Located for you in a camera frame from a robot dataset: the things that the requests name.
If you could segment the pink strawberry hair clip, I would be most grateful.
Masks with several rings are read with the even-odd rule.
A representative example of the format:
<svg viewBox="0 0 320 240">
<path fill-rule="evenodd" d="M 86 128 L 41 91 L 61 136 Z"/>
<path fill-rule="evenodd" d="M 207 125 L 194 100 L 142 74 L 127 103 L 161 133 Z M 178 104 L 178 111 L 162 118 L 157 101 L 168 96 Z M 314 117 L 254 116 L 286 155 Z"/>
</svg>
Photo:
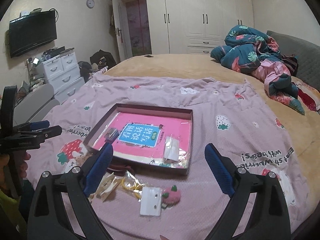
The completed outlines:
<svg viewBox="0 0 320 240">
<path fill-rule="evenodd" d="M 163 209 L 172 207 L 180 202 L 181 191 L 177 189 L 176 185 L 172 185 L 162 190 L 161 198 Z"/>
</svg>

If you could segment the yellow hair ties bag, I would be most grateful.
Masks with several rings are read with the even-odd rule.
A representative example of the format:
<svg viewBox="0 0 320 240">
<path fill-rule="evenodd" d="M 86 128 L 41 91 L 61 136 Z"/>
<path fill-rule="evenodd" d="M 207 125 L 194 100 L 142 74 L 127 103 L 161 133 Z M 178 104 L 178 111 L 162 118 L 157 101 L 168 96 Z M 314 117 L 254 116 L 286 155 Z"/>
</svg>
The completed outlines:
<svg viewBox="0 0 320 240">
<path fill-rule="evenodd" d="M 141 200 L 142 191 L 145 184 L 141 183 L 131 172 L 126 171 L 120 180 L 120 187 L 125 192 L 134 196 L 138 201 Z"/>
</svg>

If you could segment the grey chair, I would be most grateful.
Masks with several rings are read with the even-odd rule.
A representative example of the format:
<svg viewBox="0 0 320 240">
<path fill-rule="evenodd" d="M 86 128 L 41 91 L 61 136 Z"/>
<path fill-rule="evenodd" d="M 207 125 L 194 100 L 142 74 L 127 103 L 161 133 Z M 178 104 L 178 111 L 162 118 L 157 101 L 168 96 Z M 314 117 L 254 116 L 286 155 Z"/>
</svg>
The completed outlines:
<svg viewBox="0 0 320 240">
<path fill-rule="evenodd" d="M 44 84 L 30 92 L 14 109 L 14 125 L 42 121 L 52 108 L 60 105 L 54 89 Z"/>
</svg>

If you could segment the white drawer cabinet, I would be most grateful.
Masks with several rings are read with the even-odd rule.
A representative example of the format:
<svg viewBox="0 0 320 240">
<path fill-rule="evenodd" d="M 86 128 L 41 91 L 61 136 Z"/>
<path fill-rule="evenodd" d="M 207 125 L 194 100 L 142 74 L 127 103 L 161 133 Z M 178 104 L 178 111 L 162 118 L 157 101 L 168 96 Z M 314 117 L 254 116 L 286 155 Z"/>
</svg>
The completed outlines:
<svg viewBox="0 0 320 240">
<path fill-rule="evenodd" d="M 80 76 L 80 68 L 74 48 L 66 49 L 60 54 L 42 61 L 36 66 L 37 74 L 44 77 L 44 82 L 54 90 L 54 98 L 64 103 L 85 84 Z"/>
</svg>

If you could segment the small blue hair comb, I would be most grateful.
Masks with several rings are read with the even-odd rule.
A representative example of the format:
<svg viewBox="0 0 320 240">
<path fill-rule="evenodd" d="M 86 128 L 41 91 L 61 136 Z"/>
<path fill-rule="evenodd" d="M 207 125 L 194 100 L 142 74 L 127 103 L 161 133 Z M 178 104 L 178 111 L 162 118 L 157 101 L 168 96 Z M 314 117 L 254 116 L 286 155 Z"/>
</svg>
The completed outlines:
<svg viewBox="0 0 320 240">
<path fill-rule="evenodd" d="M 118 136 L 119 131 L 116 128 L 110 128 L 105 134 L 105 139 L 106 141 L 114 141 Z"/>
</svg>

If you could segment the pink strawberry blanket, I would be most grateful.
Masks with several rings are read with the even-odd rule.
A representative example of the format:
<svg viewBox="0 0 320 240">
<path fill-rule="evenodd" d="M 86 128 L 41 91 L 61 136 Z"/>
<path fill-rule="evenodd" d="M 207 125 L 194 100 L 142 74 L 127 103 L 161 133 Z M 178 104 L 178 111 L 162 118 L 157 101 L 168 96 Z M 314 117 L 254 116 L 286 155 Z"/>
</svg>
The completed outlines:
<svg viewBox="0 0 320 240">
<path fill-rule="evenodd" d="M 296 230 L 311 212 L 310 193 L 296 150 L 284 125 L 249 83 L 169 77 L 111 77 L 95 75 L 62 105 L 46 116 L 62 134 L 31 151 L 27 178 L 36 186 L 41 173 L 60 174 L 80 166 L 89 147 L 101 148 L 108 125 L 95 125 L 116 104 L 189 109 L 190 118 L 160 118 L 114 112 L 111 127 L 120 135 L 113 143 L 116 157 L 142 161 L 134 165 L 139 181 L 166 188 L 176 185 L 180 202 L 159 217 L 141 216 L 140 203 L 118 188 L 92 205 L 114 239 L 204 239 L 228 202 L 204 158 L 207 144 L 236 166 L 280 180 Z M 180 141 L 178 162 L 165 161 L 166 137 Z"/>
</svg>

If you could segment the tan bed sheet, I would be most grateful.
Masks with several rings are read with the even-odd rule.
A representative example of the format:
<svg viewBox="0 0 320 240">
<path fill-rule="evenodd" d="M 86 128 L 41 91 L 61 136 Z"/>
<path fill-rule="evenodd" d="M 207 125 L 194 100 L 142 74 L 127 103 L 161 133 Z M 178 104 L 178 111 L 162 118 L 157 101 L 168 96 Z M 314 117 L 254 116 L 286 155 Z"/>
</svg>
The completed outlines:
<svg viewBox="0 0 320 240">
<path fill-rule="evenodd" d="M 136 56 L 117 64 L 107 70 L 106 74 L 116 77 L 151 76 L 184 79 L 212 77 L 230 83 L 248 81 L 289 132 L 309 186 L 319 190 L 319 114 L 306 109 L 305 114 L 301 115 L 290 107 L 270 99 L 264 91 L 263 84 L 257 79 L 229 70 L 214 62 L 210 56 L 200 54 Z"/>
</svg>

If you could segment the black bag on floor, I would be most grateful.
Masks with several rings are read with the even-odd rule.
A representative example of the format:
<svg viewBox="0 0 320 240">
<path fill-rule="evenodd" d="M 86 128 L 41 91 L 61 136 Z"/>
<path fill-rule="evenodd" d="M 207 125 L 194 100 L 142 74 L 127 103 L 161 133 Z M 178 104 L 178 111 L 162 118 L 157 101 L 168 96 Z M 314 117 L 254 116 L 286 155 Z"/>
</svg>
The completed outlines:
<svg viewBox="0 0 320 240">
<path fill-rule="evenodd" d="M 99 69 L 104 67 L 112 68 L 117 64 L 112 54 L 103 50 L 97 51 L 89 59 L 91 64 L 97 64 Z"/>
</svg>

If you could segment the clear bag earring card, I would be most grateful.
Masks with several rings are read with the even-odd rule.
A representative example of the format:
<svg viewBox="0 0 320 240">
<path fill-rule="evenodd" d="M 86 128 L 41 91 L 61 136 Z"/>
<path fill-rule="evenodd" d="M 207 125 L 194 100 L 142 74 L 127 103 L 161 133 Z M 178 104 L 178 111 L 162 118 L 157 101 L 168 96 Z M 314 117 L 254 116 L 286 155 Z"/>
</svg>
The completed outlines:
<svg viewBox="0 0 320 240">
<path fill-rule="evenodd" d="M 173 137 L 166 137 L 163 158 L 165 161 L 178 162 L 180 141 Z"/>
</svg>

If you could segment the white door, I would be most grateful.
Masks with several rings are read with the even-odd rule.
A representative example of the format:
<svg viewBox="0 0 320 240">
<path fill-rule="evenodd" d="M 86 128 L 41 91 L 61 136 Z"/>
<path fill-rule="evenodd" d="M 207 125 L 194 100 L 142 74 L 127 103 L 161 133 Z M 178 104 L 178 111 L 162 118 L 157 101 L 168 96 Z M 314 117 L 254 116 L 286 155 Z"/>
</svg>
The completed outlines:
<svg viewBox="0 0 320 240">
<path fill-rule="evenodd" d="M 112 0 L 112 7 L 119 57 L 122 62 L 133 57 L 127 10 L 122 0 Z"/>
</svg>

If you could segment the grey padded headboard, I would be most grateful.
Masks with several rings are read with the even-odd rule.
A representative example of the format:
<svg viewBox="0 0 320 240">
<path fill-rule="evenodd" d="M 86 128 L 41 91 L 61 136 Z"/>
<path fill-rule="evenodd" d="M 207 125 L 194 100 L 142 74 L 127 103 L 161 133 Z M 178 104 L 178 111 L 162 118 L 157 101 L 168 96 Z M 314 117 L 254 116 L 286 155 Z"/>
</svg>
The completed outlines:
<svg viewBox="0 0 320 240">
<path fill-rule="evenodd" d="M 268 30 L 267 35 L 275 39 L 280 52 L 284 55 L 295 54 L 298 61 L 296 77 L 319 90 L 320 85 L 320 48 L 318 45 L 290 35 Z"/>
</svg>

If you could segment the teal floral quilt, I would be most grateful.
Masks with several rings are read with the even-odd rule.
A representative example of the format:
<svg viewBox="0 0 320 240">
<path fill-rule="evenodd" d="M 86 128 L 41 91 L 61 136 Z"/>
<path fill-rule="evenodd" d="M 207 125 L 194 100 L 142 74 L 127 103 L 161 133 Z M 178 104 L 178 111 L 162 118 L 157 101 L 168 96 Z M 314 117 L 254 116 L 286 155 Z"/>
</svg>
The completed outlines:
<svg viewBox="0 0 320 240">
<path fill-rule="evenodd" d="M 246 25 L 236 25 L 225 37 L 225 44 L 214 48 L 210 57 L 225 68 L 255 77 L 264 84 L 269 98 L 305 114 L 298 88 L 274 38 Z"/>
</svg>

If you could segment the white wardrobe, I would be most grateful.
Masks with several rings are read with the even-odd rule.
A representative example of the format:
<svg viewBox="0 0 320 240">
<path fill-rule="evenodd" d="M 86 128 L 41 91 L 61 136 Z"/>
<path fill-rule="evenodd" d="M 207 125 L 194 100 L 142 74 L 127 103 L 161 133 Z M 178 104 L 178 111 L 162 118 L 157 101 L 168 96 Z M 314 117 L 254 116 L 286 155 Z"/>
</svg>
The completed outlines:
<svg viewBox="0 0 320 240">
<path fill-rule="evenodd" d="M 153 54 L 209 54 L 235 25 L 254 25 L 252 0 L 146 0 L 146 6 Z"/>
</svg>

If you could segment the black wall television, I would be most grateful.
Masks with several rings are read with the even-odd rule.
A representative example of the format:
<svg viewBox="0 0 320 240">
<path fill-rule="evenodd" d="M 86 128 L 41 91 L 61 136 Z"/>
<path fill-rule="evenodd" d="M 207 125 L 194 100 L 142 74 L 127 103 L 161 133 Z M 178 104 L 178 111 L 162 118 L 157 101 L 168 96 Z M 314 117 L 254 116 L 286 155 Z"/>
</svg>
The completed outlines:
<svg viewBox="0 0 320 240">
<path fill-rule="evenodd" d="M 57 39 L 56 12 L 37 12 L 9 22 L 10 57 L 21 56 Z"/>
</svg>

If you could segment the round wall clock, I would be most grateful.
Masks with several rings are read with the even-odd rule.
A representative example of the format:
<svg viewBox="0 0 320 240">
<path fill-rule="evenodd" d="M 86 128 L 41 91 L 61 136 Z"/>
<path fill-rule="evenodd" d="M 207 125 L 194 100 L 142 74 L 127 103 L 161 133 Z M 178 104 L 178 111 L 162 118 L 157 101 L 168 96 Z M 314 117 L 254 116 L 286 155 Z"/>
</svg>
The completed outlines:
<svg viewBox="0 0 320 240">
<path fill-rule="evenodd" d="M 94 5 L 95 5 L 95 2 L 94 0 L 87 0 L 86 1 L 86 5 L 89 9 L 93 9 L 94 8 Z"/>
</svg>

